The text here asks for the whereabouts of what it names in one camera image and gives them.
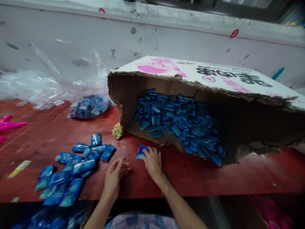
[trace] red sticker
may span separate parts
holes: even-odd
[[[102,12],[102,13],[106,13],[105,12],[105,10],[103,9],[103,8],[99,8],[99,10],[98,10],[100,13]]]
[[[238,33],[239,33],[239,29],[234,30],[233,33],[231,34],[231,38],[236,37]]]

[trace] pink plastic item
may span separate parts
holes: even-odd
[[[20,126],[24,126],[27,124],[26,122],[19,122],[19,123],[9,122],[9,119],[11,117],[12,117],[11,115],[7,114],[0,120],[0,131],[11,129],[11,128],[18,128]],[[3,142],[4,140],[5,140],[5,138],[0,136],[0,142]]]

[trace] white wall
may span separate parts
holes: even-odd
[[[279,80],[304,82],[305,49],[300,47],[6,5],[0,5],[0,16],[2,68],[43,70],[28,44],[60,39],[95,48],[108,69],[153,55],[251,68],[270,77],[285,67]]]

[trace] table surface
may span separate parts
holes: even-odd
[[[118,123],[118,112],[112,108],[92,120],[67,118],[70,104],[49,110],[34,110],[31,104],[16,106],[17,100],[0,101],[0,115],[10,114],[12,122],[28,123],[17,129],[1,131],[6,140],[0,143],[0,202],[18,197],[20,202],[38,201],[42,190],[35,192],[42,168],[55,164],[56,171],[64,165],[54,161],[61,152],[71,152],[77,142],[90,144],[93,133],[101,133],[102,142],[117,150],[109,163],[99,161],[96,172],[83,184],[81,200],[99,199],[105,171],[118,157],[125,156],[132,171],[122,178],[119,198],[159,198],[161,191],[152,181],[144,162],[135,160],[140,144],[158,148],[162,153],[164,173],[182,196],[238,195],[258,193],[292,193],[305,190],[305,155],[282,149],[277,155],[249,155],[240,164],[217,167],[213,162],[178,151],[173,146],[157,144],[125,133],[121,140],[112,135]],[[31,163],[14,178],[7,178],[24,160]]]

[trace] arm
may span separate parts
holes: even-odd
[[[164,194],[174,214],[178,227],[180,229],[207,229],[206,225],[179,195],[164,175],[161,165],[161,153],[158,152],[156,148],[147,148],[149,149],[149,152],[144,149],[143,151],[145,152],[146,157],[142,157],[141,159],[144,161],[149,175]]]
[[[120,192],[120,179],[131,168],[124,157],[116,159],[106,171],[104,190],[96,208],[86,223],[84,229],[104,228],[108,215]]]

